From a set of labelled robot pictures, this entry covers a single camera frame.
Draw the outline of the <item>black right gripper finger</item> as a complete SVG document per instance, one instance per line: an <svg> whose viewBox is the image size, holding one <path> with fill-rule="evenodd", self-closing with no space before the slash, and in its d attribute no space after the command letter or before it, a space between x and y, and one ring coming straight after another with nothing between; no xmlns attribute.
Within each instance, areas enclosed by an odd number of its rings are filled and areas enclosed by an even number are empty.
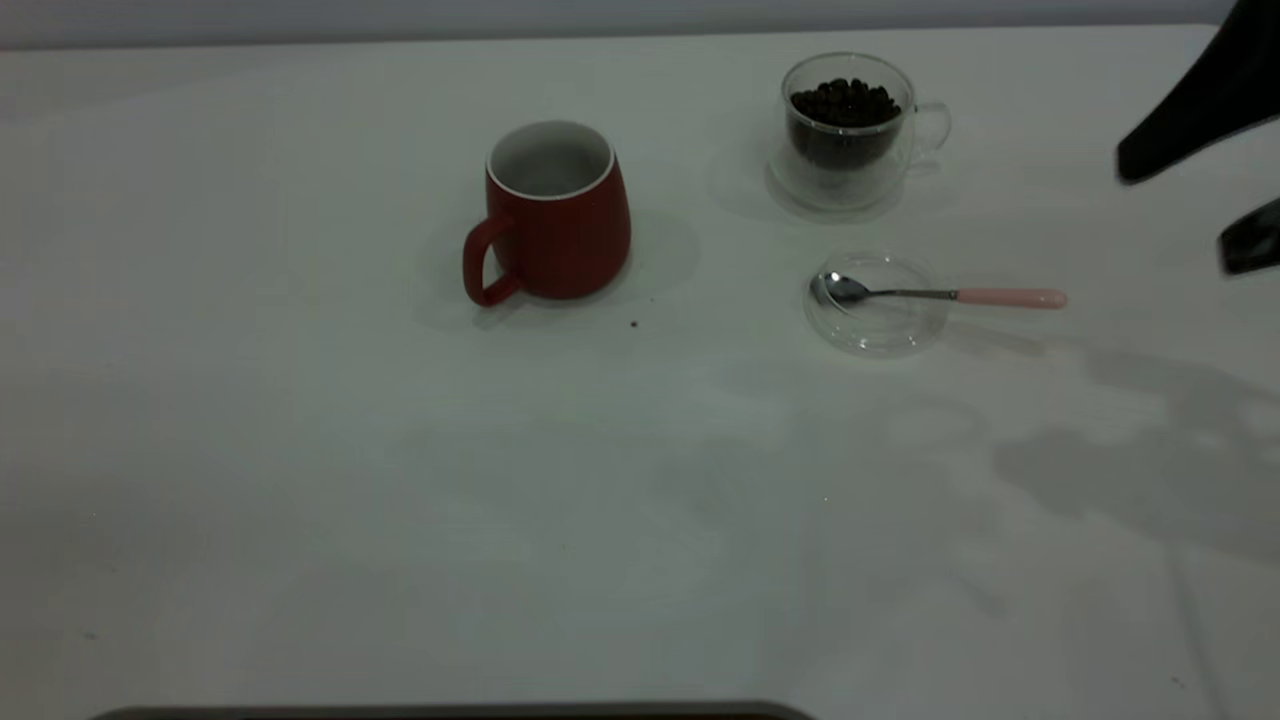
<svg viewBox="0 0 1280 720"><path fill-rule="evenodd" d="M1236 1L1190 69L1120 141L1117 177L1147 181L1277 114L1279 3Z"/></svg>
<svg viewBox="0 0 1280 720"><path fill-rule="evenodd" d="M1219 236L1219 264L1229 277L1279 266L1279 199L1233 222Z"/></svg>

